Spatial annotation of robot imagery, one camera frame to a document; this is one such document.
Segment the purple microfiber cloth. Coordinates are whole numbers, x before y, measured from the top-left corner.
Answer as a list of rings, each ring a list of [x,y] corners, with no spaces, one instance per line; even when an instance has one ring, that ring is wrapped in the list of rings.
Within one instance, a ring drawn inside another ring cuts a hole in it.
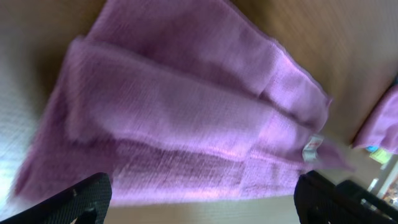
[[[320,136],[330,97],[226,1],[107,1],[68,47],[13,195],[95,174],[114,204],[290,195],[346,168]]]

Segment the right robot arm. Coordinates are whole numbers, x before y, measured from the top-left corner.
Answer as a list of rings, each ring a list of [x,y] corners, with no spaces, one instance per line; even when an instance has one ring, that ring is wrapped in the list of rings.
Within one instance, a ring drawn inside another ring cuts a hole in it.
[[[337,191],[341,192],[346,197],[360,203],[362,206],[377,212],[381,215],[386,215],[391,219],[397,219],[397,209],[390,206],[387,202],[379,199],[371,192],[362,188],[352,180],[344,180],[336,186]]]

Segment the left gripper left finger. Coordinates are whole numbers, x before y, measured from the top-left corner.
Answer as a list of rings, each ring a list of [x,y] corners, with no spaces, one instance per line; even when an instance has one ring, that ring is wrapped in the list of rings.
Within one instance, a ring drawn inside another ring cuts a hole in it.
[[[96,173],[1,224],[103,224],[112,188],[106,173]]]

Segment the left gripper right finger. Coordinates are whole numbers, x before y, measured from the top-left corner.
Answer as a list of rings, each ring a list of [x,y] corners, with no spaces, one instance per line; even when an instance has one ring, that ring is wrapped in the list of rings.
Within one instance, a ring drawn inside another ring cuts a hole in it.
[[[299,177],[294,204],[301,224],[397,224],[337,191],[335,184],[312,170]]]

